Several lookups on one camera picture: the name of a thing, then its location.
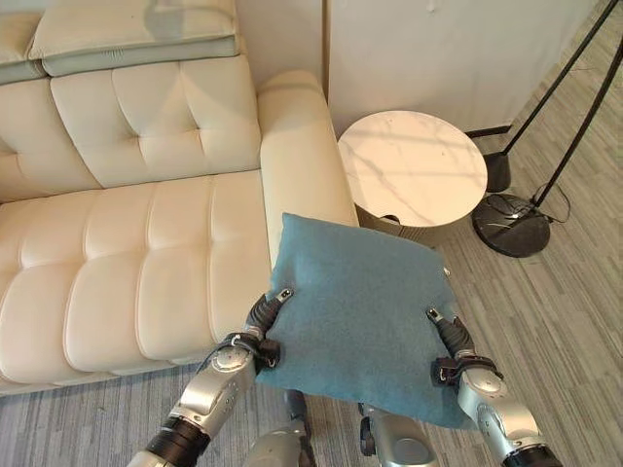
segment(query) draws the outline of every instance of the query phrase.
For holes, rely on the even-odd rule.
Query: black lamp stand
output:
[[[519,136],[525,131],[526,127],[534,119],[538,111],[543,107],[545,101],[552,94],[554,89],[563,80],[571,66],[575,63],[582,51],[586,48],[590,40],[593,38],[599,27],[604,23],[605,18],[613,10],[618,0],[612,0],[607,5],[604,13],[598,19],[598,22],[591,29],[587,37],[582,41],[578,50],[573,54],[569,63],[565,66],[563,72],[556,79],[552,87],[545,93],[543,99],[538,103],[536,109],[531,113],[528,120],[520,128],[519,132],[508,146],[501,152],[486,157],[487,169],[490,169],[488,176],[490,177],[490,185],[500,190],[487,191],[496,192],[508,188],[510,185],[510,170],[508,169],[507,153],[510,148],[517,142]],[[577,148],[582,136],[591,124],[595,114],[602,104],[605,94],[610,87],[617,69],[621,64],[623,56],[623,38],[619,43],[619,47],[614,55],[612,63],[607,70],[604,82],[600,87],[593,104],[589,109],[584,122],[575,134],[573,141],[569,145],[565,156],[559,163],[556,171],[547,182],[543,192],[537,197],[534,194],[530,200],[515,197],[513,195],[489,195],[484,198],[471,214],[472,224],[478,236],[489,247],[498,253],[515,258],[524,258],[541,251],[547,245],[550,237],[549,224],[551,219],[540,212],[539,207],[545,201],[545,198],[556,184],[563,169],[571,159],[573,152]]]
[[[571,58],[568,60],[565,67],[561,70],[560,74],[556,77],[552,86],[549,87],[549,90],[543,94],[541,100],[536,104],[534,110],[532,110],[531,114],[528,116],[524,124],[519,128],[513,139],[506,145],[506,147],[497,153],[490,153],[485,155],[485,163],[487,164],[487,192],[489,193],[500,193],[510,187],[510,165],[508,163],[508,153],[515,146],[515,143],[522,137],[524,131],[530,126],[534,117],[540,112],[545,103],[554,93],[558,85],[565,78],[568,71],[575,64],[575,62],[579,59],[579,57],[584,52],[584,49],[590,44],[590,42],[597,34],[597,31],[600,30],[602,24],[604,24],[605,19],[610,15],[614,7],[616,6],[618,0],[610,0],[607,6],[604,9],[604,12],[597,19],[597,22],[593,24],[591,30],[586,34],[584,40],[580,43],[577,50],[573,53]]]

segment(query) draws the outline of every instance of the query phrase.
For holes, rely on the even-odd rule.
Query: white wall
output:
[[[237,0],[237,5],[256,84],[294,68],[310,70],[320,80],[320,0]]]
[[[341,134],[386,109],[464,131],[509,125],[595,0],[331,0],[329,103]]]

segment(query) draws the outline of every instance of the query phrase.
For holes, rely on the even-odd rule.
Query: round side table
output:
[[[436,246],[487,188],[487,167],[458,128],[430,115],[389,111],[352,124],[339,141],[360,222]]]

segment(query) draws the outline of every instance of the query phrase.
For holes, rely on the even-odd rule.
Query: teal cushion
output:
[[[448,351],[424,313],[434,306],[449,317],[454,301],[438,253],[284,214],[272,293],[285,287],[294,296],[268,333],[281,343],[282,359],[260,382],[473,427],[455,390],[430,380],[430,363]]]

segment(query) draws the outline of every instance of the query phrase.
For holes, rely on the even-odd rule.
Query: headrest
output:
[[[0,85],[46,76],[40,61],[28,60],[39,13],[0,14]]]
[[[29,53],[52,76],[239,54],[234,0],[59,0]]]

